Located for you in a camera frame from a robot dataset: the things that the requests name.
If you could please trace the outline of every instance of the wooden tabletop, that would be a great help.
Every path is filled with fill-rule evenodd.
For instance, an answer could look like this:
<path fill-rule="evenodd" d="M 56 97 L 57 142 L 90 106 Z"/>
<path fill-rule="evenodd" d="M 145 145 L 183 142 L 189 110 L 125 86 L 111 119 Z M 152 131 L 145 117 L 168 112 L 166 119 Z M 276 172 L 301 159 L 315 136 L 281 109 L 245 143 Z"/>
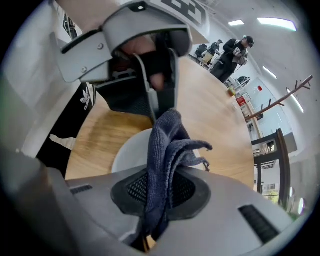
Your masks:
<path fill-rule="evenodd" d="M 254 157 L 249 131 L 234 97 L 212 74 L 188 58 L 179 62 L 177 110 L 191 139 L 203 140 L 212 151 L 200 154 L 210 171 L 254 187 Z M 123 144 L 152 127 L 146 116 L 111 111 L 97 94 L 71 152 L 66 179 L 109 174 Z"/>

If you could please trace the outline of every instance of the white ceiling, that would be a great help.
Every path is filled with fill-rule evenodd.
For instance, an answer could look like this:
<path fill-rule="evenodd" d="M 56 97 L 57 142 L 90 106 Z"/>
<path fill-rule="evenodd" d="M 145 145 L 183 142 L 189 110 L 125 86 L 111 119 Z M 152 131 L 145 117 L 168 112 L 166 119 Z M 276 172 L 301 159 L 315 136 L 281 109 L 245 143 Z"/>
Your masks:
<path fill-rule="evenodd" d="M 241 39 L 243 35 L 254 38 L 255 45 L 249 49 L 249 54 L 253 58 L 251 63 L 257 72 L 274 86 L 279 96 L 287 93 L 287 87 L 292 90 L 296 80 L 303 81 L 309 75 L 313 75 L 311 90 L 302 89 L 296 94 L 304 109 L 304 114 L 299 112 L 292 101 L 286 100 L 285 103 L 286 110 L 288 110 L 287 106 L 290 106 L 291 113 L 295 115 L 297 125 L 300 126 L 300 132 L 296 132 L 295 136 L 306 136 L 309 144 L 312 138 L 319 135 L 320 75 L 318 73 L 320 62 L 316 48 L 299 21 L 299 19 L 306 20 L 301 12 L 292 5 L 289 9 L 288 5 L 278 0 L 199 1 L 209 6 L 211 22 L 219 23 L 238 39 Z M 262 25 L 257 18 L 291 20 L 295 23 L 297 31 Z M 229 26 L 228 22 L 236 20 L 242 20 L 245 25 Z M 277 79 L 264 71 L 263 66 L 272 71 Z"/>

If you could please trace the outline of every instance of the cap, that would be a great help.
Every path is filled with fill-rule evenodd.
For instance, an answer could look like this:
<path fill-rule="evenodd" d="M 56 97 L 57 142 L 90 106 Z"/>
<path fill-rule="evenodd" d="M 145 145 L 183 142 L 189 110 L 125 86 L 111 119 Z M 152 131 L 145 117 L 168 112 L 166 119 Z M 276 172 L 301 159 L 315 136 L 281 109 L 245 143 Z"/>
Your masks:
<path fill-rule="evenodd" d="M 252 48 L 254 46 L 254 44 L 255 44 L 254 38 L 252 36 L 249 36 L 249 35 L 246 36 L 245 38 L 246 38 L 246 41 L 248 42 L 250 48 Z"/>

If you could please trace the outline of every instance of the microfiber cloth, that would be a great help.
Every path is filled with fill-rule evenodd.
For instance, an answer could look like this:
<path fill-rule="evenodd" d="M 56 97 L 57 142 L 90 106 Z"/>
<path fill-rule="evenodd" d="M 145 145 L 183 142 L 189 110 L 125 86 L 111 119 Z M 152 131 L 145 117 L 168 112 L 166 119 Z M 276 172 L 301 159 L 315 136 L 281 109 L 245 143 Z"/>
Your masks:
<path fill-rule="evenodd" d="M 147 156 L 147 203 L 144 225 L 146 234 L 157 240 L 168 226 L 166 209 L 172 208 L 173 178 L 179 165 L 196 166 L 209 163 L 196 157 L 193 150 L 212 146 L 201 140 L 190 139 L 175 109 L 165 112 L 154 124 Z"/>

